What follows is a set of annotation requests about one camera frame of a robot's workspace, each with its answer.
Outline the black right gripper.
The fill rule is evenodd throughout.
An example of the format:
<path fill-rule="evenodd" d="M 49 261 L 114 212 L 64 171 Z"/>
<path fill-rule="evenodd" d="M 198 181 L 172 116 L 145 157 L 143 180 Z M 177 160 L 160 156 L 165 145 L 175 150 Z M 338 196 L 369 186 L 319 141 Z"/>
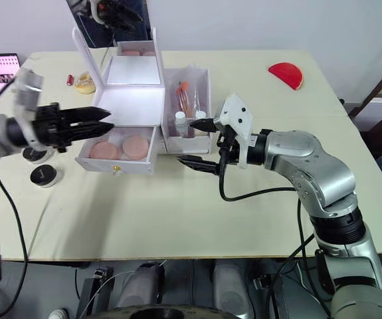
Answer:
<path fill-rule="evenodd" d="M 187 167 L 204 173 L 220 175 L 225 172 L 226 166 L 237 165 L 239 162 L 239 143 L 236 141 L 237 133 L 230 125 L 223 125 L 220 122 L 214 123 L 212 118 L 201 118 L 190 123 L 196 130 L 215 133 L 219 131 L 217 146 L 219 147 L 219 163 L 204 160 L 201 156 L 180 155 L 176 159 Z"/>

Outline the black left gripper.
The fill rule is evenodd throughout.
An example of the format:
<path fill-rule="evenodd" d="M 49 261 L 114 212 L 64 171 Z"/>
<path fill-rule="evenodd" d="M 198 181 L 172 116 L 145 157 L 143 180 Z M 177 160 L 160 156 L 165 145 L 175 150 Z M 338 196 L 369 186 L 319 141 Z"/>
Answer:
<path fill-rule="evenodd" d="M 66 153 L 72 141 L 97 138 L 108 133 L 114 125 L 99 121 L 110 114 L 94 106 L 61 110 L 59 103 L 54 102 L 37 108 L 32 125 L 41 144 L 52 147 L 58 153 Z"/>

